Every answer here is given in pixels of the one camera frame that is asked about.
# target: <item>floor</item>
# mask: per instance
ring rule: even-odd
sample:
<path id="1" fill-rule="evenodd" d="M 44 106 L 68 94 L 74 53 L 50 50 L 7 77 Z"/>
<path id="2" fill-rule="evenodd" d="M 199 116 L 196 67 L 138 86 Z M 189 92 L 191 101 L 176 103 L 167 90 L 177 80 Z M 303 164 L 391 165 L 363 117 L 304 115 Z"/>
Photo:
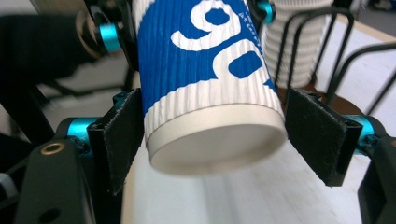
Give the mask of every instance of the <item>floor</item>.
<path id="1" fill-rule="evenodd" d="M 359 22 L 388 35 L 396 36 L 396 11 L 376 10 L 372 7 L 360 7 L 357 15 Z"/>

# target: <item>white cup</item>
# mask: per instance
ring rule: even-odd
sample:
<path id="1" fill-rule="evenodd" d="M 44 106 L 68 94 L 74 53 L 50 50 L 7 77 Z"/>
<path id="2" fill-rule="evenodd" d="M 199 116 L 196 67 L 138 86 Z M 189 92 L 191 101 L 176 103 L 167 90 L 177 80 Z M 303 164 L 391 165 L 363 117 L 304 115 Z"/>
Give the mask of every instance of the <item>white cup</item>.
<path id="1" fill-rule="evenodd" d="M 229 171 L 287 139 L 244 1 L 135 0 L 151 165 L 175 175 Z"/>

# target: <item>teal connector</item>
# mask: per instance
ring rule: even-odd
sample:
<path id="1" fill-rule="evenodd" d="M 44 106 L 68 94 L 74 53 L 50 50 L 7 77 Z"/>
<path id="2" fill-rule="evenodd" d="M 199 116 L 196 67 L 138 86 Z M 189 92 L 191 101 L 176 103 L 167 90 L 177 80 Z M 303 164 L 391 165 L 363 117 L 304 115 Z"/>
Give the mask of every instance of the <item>teal connector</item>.
<path id="1" fill-rule="evenodd" d="M 117 34 L 117 28 L 115 24 L 102 24 L 99 26 L 99 32 L 108 52 L 121 50 L 119 35 Z"/>
<path id="2" fill-rule="evenodd" d="M 75 136 L 79 142 L 86 144 L 88 148 L 91 148 L 90 138 L 88 136 L 87 128 L 90 124 L 96 122 L 98 118 L 77 118 L 74 119 L 67 130 L 67 136 Z M 84 156 L 91 156 L 92 151 L 90 150 Z"/>
<path id="3" fill-rule="evenodd" d="M 264 20 L 265 24 L 270 24 L 271 22 L 274 21 L 274 11 L 273 11 L 271 3 L 258 2 L 257 6 L 259 7 L 259 9 L 267 12 L 267 16 L 265 17 L 265 20 Z"/>

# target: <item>blue logo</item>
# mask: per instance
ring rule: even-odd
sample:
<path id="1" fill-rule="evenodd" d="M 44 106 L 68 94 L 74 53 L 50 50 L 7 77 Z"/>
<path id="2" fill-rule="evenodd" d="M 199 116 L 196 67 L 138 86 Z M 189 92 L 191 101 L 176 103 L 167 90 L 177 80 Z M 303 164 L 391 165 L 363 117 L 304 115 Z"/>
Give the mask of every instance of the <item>blue logo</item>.
<path id="1" fill-rule="evenodd" d="M 237 78 L 265 67 L 242 0 L 156 0 L 140 23 L 138 47 L 145 114 L 171 91 L 224 76 L 216 68 L 219 62 L 227 63 L 231 76 Z M 217 57 L 230 55 L 225 52 L 232 52 L 231 48 L 249 50 Z M 262 84 L 275 90 L 271 79 Z"/>

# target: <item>black plastic part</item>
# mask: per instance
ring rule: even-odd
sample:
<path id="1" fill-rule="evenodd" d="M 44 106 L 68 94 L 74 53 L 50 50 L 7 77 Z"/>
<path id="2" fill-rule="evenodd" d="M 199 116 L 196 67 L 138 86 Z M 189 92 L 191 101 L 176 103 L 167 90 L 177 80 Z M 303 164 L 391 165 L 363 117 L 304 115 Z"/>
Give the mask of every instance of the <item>black plastic part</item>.
<path id="1" fill-rule="evenodd" d="M 51 155 L 41 150 L 51 144 L 64 148 Z M 37 147 L 29 157 L 15 224 L 94 223 L 78 151 L 67 140 L 51 140 Z"/>
<path id="2" fill-rule="evenodd" d="M 344 119 L 309 91 L 290 89 L 289 139 L 326 186 L 341 186 L 362 126 Z"/>
<path id="3" fill-rule="evenodd" d="M 358 191 L 364 224 L 396 220 L 396 138 L 385 136 L 377 144 L 373 160 Z"/>
<path id="4" fill-rule="evenodd" d="M 113 194 L 121 191 L 144 135 L 140 89 L 115 96 L 115 105 L 88 128 L 95 165 Z"/>

